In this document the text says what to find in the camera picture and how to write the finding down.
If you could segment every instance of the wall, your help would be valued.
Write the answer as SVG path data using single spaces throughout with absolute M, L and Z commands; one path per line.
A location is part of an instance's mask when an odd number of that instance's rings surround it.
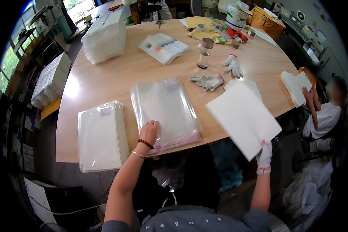
M 326 62 L 329 58 L 330 60 L 324 67 L 324 80 L 328 81 L 331 77 L 331 73 L 335 72 L 338 76 L 345 79 L 348 84 L 348 55 L 345 50 L 343 41 L 339 35 L 338 30 L 334 25 L 332 25 L 328 19 L 330 17 L 329 13 L 324 9 L 323 5 L 318 0 L 275 0 L 276 4 L 282 3 L 287 10 L 295 12 L 297 14 L 298 10 L 306 15 L 304 24 L 311 28 L 313 27 L 313 22 L 317 22 L 317 27 L 326 36 L 326 40 L 323 43 L 324 47 L 330 47 L 325 54 L 322 56 L 320 61 Z M 313 4 L 317 4 L 320 10 L 317 10 Z

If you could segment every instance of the label sticker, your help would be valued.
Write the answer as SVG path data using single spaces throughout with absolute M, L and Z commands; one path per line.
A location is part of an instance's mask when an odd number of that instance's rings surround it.
M 101 117 L 110 115 L 111 113 L 112 113 L 112 107 L 101 109 Z
M 173 89 L 176 89 L 178 87 L 178 81 L 175 78 L 165 80 L 164 83 L 165 83 L 166 88 L 168 90 L 173 90 Z

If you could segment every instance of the white cable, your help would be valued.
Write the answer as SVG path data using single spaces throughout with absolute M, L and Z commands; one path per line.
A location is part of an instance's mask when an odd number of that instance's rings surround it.
M 101 205 L 97 205 L 97 206 L 93 206 L 93 207 L 89 207 L 89 208 L 86 208 L 86 209 L 81 209 L 81 210 L 78 210 L 78 211 L 73 211 L 73 212 L 70 212 L 70 213 L 54 213 L 50 210 L 48 210 L 46 207 L 42 206 L 39 202 L 37 202 L 35 199 L 33 199 L 31 197 L 32 200 L 34 200 L 34 202 L 36 202 L 38 205 L 40 205 L 41 207 L 43 207 L 47 212 L 51 213 L 51 214 L 55 214 L 55 215 L 67 215 L 67 214 L 72 214 L 72 213 L 77 213 L 77 212 L 80 212 L 80 211 L 84 211 L 84 210 L 87 210 L 87 209 L 93 209 L 93 208 L 97 208 L 97 207 L 100 207 L 100 206 L 103 206 L 103 205 L 106 205 L 106 204 L 101 204 Z
M 175 197 L 174 193 L 173 194 L 173 197 L 174 197 L 174 201 L 175 201 L 175 204 L 177 204 L 177 198 Z

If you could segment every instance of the window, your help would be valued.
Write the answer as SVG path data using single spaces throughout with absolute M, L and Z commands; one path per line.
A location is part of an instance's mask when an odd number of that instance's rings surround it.
M 14 53 L 14 47 L 18 43 L 19 33 L 23 29 L 30 30 L 35 27 L 35 24 L 30 25 L 30 21 L 35 15 L 35 9 L 33 7 L 33 2 L 29 1 L 28 4 L 23 8 L 22 15 L 15 24 L 12 34 L 9 38 L 9 41 L 5 47 L 3 57 L 0 64 L 0 90 L 5 93 L 10 77 L 17 67 L 20 58 L 24 54 L 24 50 L 28 45 L 35 39 L 34 36 L 38 36 L 36 31 L 33 32 L 33 35 L 30 35 L 22 44 L 22 48 L 18 50 L 17 53 Z

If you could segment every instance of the yellow envelope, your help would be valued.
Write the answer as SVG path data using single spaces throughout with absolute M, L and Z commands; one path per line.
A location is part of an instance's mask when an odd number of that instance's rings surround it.
M 205 24 L 208 28 L 212 25 L 212 20 L 206 17 L 194 16 L 184 19 L 187 23 L 188 28 L 197 27 L 197 24 Z
M 206 28 L 205 32 L 201 32 L 201 31 L 195 29 L 195 30 L 191 31 L 188 35 L 195 38 L 195 39 L 198 39 L 198 40 L 202 40 L 204 38 L 213 39 L 213 37 L 220 37 L 219 33 L 211 32 L 210 28 Z

